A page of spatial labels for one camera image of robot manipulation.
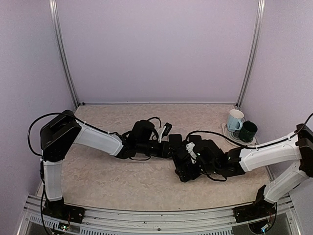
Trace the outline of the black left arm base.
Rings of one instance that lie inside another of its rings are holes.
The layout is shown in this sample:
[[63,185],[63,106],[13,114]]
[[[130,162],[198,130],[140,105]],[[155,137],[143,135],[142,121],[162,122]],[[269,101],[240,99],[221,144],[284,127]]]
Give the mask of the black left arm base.
[[64,198],[57,201],[46,200],[43,214],[53,218],[81,224],[85,215],[85,209],[64,203]]

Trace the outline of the black phone silver frame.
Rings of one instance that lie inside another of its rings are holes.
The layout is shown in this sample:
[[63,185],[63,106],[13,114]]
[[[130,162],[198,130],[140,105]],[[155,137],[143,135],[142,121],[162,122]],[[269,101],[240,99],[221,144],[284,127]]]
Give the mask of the black phone silver frame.
[[168,136],[169,145],[172,149],[178,149],[182,145],[182,135],[181,134],[170,134]]

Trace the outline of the purple phone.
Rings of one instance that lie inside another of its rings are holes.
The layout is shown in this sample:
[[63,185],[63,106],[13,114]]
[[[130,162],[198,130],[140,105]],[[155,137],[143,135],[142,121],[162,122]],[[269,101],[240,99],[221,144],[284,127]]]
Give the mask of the purple phone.
[[189,142],[193,142],[194,144],[200,142],[202,140],[202,137],[200,135],[190,135],[188,137]]

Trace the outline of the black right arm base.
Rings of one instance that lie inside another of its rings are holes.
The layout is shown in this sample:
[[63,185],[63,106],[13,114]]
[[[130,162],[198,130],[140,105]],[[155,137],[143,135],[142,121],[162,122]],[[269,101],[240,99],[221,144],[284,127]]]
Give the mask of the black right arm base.
[[237,223],[263,218],[276,212],[275,203],[273,204],[265,201],[265,187],[266,185],[263,185],[258,189],[256,199],[253,203],[245,206],[238,206],[233,209]]

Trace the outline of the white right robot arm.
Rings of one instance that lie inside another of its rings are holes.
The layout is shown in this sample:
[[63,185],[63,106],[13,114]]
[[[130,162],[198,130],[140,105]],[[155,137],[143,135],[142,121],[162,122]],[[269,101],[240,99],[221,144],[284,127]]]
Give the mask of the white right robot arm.
[[175,172],[182,182],[205,175],[212,181],[225,182],[228,178],[267,165],[292,161],[273,182],[258,190],[255,203],[250,206],[254,217],[261,217],[283,195],[313,176],[313,132],[305,124],[299,124],[294,132],[280,139],[249,147],[223,152],[213,140],[203,140],[199,131],[188,134],[182,141],[176,140],[172,159]]

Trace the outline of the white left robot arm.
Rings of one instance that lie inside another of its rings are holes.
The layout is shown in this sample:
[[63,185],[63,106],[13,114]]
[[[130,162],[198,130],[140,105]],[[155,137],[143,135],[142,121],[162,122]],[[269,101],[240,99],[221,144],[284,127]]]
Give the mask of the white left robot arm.
[[133,159],[137,153],[148,157],[169,158],[169,142],[163,140],[172,129],[165,123],[159,129],[150,119],[137,121],[132,130],[119,134],[96,128],[70,110],[55,113],[55,118],[40,130],[41,175],[48,207],[57,217],[68,214],[63,203],[62,162],[74,144],[105,152],[119,159]]

